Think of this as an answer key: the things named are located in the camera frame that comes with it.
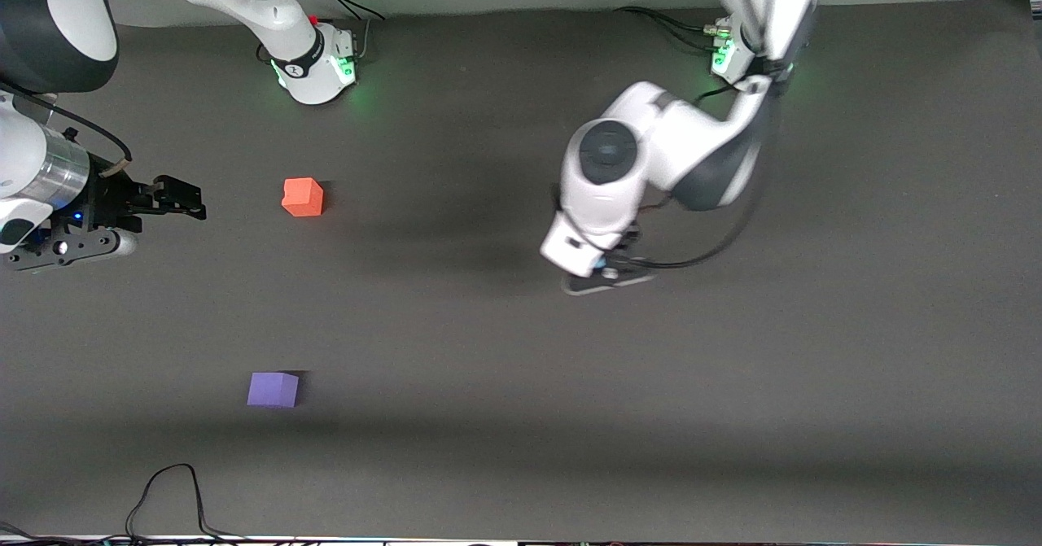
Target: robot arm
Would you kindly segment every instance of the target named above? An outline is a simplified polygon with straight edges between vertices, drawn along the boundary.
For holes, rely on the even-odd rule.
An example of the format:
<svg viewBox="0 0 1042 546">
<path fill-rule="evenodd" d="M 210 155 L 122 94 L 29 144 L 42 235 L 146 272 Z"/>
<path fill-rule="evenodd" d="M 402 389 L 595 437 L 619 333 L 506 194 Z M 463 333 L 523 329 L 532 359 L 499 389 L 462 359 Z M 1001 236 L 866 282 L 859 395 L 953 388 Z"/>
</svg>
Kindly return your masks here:
<svg viewBox="0 0 1042 546">
<path fill-rule="evenodd" d="M 748 184 L 816 0 L 722 1 L 731 15 L 711 28 L 719 47 L 713 71 L 739 91 L 725 120 L 639 82 L 569 143 L 541 253 L 572 276 L 602 284 L 619 275 L 613 253 L 632 241 L 645 182 L 688 209 L 726 206 Z"/>
<path fill-rule="evenodd" d="M 76 143 L 74 129 L 45 126 L 52 109 L 93 126 L 36 95 L 94 91 L 111 77 L 118 46 L 107 0 L 0 0 L 0 7 L 4 267 L 35 270 L 130 253 L 142 230 L 137 215 L 203 219 L 199 189 L 170 176 L 137 183 L 122 171 L 129 155 L 115 166 Z"/>
<path fill-rule="evenodd" d="M 589 277 L 623 242 L 645 183 L 688 209 L 737 200 L 752 176 L 773 101 L 767 76 L 751 76 L 718 121 L 650 82 L 629 86 L 575 132 L 562 169 L 561 201 L 541 252 Z"/>
<path fill-rule="evenodd" d="M 331 101 L 355 81 L 349 31 L 313 24 L 297 0 L 185 0 L 234 17 L 272 56 L 278 82 L 298 102 Z"/>
</svg>

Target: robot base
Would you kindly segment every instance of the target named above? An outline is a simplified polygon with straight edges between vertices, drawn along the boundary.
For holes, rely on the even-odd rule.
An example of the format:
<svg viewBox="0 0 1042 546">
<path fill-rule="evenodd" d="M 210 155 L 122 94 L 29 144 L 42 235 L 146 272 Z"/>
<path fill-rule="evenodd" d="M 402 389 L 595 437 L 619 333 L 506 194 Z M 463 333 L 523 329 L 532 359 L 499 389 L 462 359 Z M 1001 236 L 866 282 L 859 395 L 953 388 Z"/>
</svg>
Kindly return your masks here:
<svg viewBox="0 0 1042 546">
<path fill-rule="evenodd" d="M 607 262 L 603 268 L 594 270 L 593 274 L 589 277 L 572 274 L 566 275 L 561 282 L 561 287 L 565 291 L 565 294 L 569 294 L 569 296 L 586 296 L 587 294 L 606 292 L 650 279 L 654 279 L 654 274 L 647 268 Z"/>
<path fill-rule="evenodd" d="M 274 61 L 272 68 L 278 83 L 289 91 L 298 103 L 320 105 L 333 100 L 355 81 L 354 40 L 350 31 L 342 31 L 331 24 L 315 26 L 324 39 L 322 56 L 313 65 L 307 75 L 294 78 L 281 71 Z"/>
</svg>

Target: orange cube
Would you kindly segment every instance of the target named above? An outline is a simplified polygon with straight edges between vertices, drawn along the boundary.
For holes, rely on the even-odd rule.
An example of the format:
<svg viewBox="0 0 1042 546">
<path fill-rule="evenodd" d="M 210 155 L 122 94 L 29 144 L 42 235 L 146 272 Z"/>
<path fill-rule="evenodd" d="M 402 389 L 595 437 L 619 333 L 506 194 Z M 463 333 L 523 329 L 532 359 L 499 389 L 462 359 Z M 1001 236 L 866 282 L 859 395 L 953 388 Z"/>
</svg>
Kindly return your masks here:
<svg viewBox="0 0 1042 546">
<path fill-rule="evenodd" d="M 294 217 L 317 217 L 322 214 L 322 187 L 315 178 L 290 178 L 282 184 L 282 208 Z"/>
</svg>

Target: cube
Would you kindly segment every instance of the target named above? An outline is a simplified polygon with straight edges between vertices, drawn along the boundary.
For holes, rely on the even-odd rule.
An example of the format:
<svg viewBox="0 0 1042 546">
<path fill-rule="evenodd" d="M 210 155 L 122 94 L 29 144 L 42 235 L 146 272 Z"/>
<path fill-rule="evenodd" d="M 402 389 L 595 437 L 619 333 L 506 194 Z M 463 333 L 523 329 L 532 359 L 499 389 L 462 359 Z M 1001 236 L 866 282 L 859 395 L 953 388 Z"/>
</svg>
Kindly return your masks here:
<svg viewBox="0 0 1042 546">
<path fill-rule="evenodd" d="M 322 187 L 315 178 L 289 178 L 282 183 L 282 208 L 294 217 L 322 214 Z"/>
<path fill-rule="evenodd" d="M 297 375 L 289 373 L 254 373 L 250 378 L 250 394 L 246 405 L 284 408 L 297 404 Z"/>
</svg>

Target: metal cylinder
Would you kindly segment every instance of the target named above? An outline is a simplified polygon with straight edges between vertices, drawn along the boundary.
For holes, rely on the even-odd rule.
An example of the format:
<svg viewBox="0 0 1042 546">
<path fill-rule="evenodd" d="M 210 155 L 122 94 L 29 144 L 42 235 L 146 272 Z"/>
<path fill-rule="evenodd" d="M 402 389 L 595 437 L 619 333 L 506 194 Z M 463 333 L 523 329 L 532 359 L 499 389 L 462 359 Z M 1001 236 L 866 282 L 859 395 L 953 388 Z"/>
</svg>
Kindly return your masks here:
<svg viewBox="0 0 1042 546">
<path fill-rule="evenodd" d="M 47 141 L 47 154 L 36 177 L 18 196 L 46 202 L 55 209 L 65 208 L 86 187 L 91 175 L 91 156 L 77 143 L 48 127 L 40 127 Z"/>
</svg>

